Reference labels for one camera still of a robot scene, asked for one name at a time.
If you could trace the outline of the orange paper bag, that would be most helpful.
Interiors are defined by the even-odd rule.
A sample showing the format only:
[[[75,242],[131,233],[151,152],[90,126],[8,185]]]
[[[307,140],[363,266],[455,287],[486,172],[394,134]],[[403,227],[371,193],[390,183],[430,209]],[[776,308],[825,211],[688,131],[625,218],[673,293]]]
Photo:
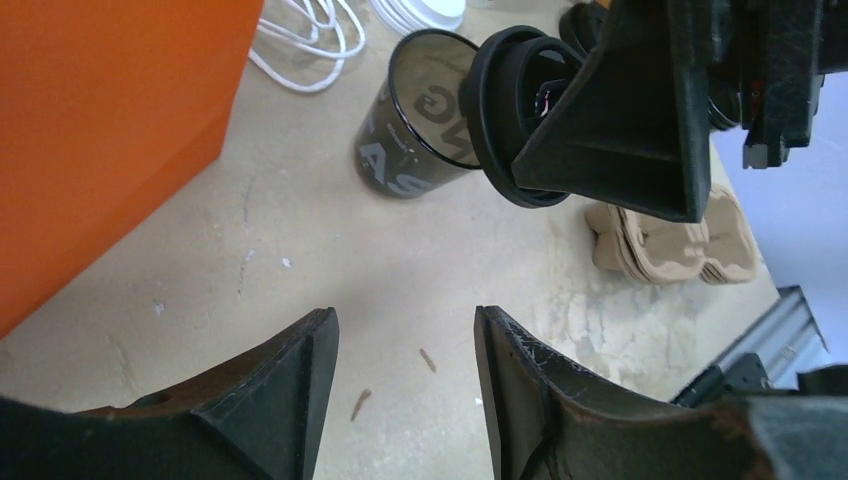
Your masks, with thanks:
[[[1,331],[222,150],[259,1],[1,5]]]

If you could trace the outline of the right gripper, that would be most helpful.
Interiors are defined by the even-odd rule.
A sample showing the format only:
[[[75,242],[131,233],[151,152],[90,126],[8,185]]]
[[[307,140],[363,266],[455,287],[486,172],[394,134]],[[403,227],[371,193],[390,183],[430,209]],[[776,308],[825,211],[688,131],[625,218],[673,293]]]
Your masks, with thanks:
[[[711,188],[710,57],[701,1],[614,1],[586,63],[512,163],[518,186],[670,222],[701,220]],[[847,69],[844,1],[716,1],[714,71],[739,101],[746,169],[812,138],[820,90]]]

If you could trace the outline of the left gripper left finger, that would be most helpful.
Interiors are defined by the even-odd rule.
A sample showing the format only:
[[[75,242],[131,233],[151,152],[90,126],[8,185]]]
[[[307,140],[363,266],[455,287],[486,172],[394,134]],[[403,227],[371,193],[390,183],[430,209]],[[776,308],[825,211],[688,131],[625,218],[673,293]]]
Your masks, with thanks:
[[[316,309],[264,343],[128,406],[1,401],[5,479],[310,479],[339,321]]]

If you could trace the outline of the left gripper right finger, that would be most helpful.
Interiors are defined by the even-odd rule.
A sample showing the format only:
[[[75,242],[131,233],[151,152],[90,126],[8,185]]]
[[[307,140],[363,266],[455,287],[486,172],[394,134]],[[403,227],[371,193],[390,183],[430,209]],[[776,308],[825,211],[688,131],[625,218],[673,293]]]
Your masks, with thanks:
[[[730,394],[697,408],[617,385],[546,345],[497,306],[474,340],[498,479],[843,479],[847,369],[795,390]]]

